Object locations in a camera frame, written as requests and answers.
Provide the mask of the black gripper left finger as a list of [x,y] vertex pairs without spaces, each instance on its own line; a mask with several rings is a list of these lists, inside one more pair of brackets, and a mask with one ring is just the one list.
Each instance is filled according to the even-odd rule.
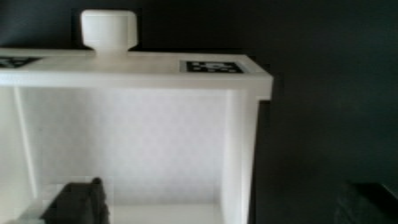
[[71,182],[44,204],[37,201],[25,210],[21,224],[110,224],[103,181]]

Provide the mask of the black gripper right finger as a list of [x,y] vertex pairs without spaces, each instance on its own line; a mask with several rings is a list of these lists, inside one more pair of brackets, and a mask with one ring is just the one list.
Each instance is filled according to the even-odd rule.
[[398,195],[382,183],[345,183],[334,224],[398,224]]

